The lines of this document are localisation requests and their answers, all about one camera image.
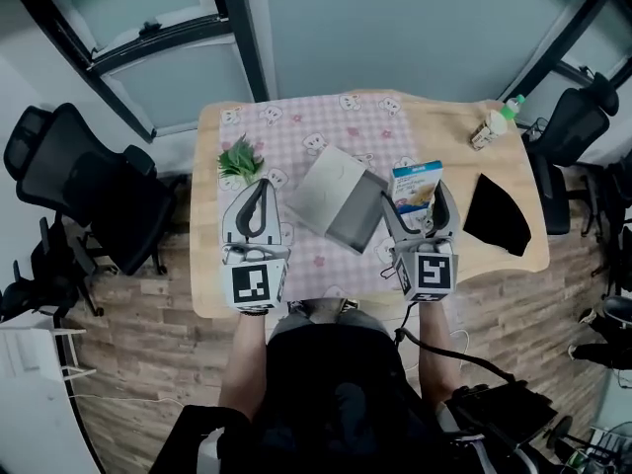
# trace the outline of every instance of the black office chair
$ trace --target black office chair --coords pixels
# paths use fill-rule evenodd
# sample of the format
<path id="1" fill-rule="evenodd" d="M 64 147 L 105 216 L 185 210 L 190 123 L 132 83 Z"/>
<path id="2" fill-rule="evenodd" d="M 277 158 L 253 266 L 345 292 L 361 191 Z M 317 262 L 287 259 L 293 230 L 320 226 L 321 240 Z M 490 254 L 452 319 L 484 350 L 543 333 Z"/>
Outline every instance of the black office chair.
<path id="1" fill-rule="evenodd" d="M 53 113 L 28 107 L 9 138 L 4 163 L 20 200 L 90 225 L 87 236 L 101 245 L 88 250 L 91 255 L 108 255 L 129 276 L 149 257 L 158 274 L 166 272 L 157 246 L 182 178 L 170 187 L 158 181 L 145 152 L 132 145 L 123 153 L 110 151 L 77 109 L 63 104 Z"/>
<path id="2" fill-rule="evenodd" d="M 595 212 L 594 181 L 590 176 L 584 176 L 586 189 L 567 193 L 564 176 L 557 166 L 577 164 L 584 151 L 609 129 L 606 113 L 614 116 L 618 106 L 616 91 L 607 79 L 597 73 L 590 87 L 566 90 L 542 136 L 525 143 L 549 235 L 569 232 L 569 198 L 585 201 L 591 210 L 589 227 L 583 235 L 588 233 L 595 218 L 600 232 L 600 220 Z"/>

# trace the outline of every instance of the table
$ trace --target table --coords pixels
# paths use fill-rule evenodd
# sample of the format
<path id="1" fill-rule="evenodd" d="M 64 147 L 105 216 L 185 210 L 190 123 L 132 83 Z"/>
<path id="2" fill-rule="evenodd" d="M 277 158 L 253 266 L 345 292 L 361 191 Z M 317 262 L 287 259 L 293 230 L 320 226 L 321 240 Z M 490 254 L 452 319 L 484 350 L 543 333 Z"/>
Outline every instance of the table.
<path id="1" fill-rule="evenodd" d="M 507 135 L 481 151 L 474 151 L 468 143 L 469 136 L 485 118 L 487 111 L 498 109 L 502 104 L 497 101 L 455 104 L 392 91 L 381 93 L 384 96 L 395 94 L 402 99 L 417 145 L 417 158 L 421 162 L 441 160 L 443 163 L 443 180 L 458 207 L 461 226 L 465 222 L 481 173 L 515 200 L 529 225 L 531 241 L 522 257 L 485 244 L 461 231 L 456 240 L 456 253 L 459 255 L 457 281 L 500 270 L 535 273 L 546 269 L 549 265 L 549 247 L 544 215 L 531 167 L 515 124 L 511 122 Z M 240 104 L 207 106 L 201 112 L 197 127 L 191 192 L 191 288 L 194 311 L 203 318 L 235 314 L 224 304 L 219 275 L 221 248 L 218 238 L 220 216 L 216 203 L 216 159 L 220 111 L 236 105 Z M 381 303 L 402 301 L 401 293 L 395 291 L 354 298 Z"/>

